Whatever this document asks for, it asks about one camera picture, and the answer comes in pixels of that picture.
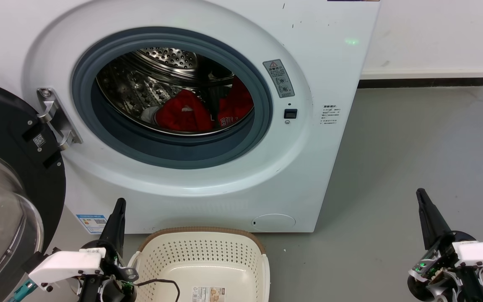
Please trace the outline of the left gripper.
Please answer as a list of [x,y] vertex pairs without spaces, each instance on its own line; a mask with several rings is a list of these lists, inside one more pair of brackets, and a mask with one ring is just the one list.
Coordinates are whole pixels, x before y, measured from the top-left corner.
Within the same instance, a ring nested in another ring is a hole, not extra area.
[[134,302],[137,290],[133,283],[139,273],[135,261],[123,260],[126,230],[126,199],[118,198],[98,241],[87,243],[81,252],[103,252],[98,269],[78,277],[79,302]]

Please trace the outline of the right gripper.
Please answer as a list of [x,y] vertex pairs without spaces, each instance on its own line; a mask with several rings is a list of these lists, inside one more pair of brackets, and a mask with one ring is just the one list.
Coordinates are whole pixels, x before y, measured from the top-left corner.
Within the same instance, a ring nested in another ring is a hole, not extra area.
[[416,190],[426,253],[408,276],[410,293],[422,302],[483,302],[483,267],[458,260],[454,243],[475,243],[464,232],[451,232],[424,188]]

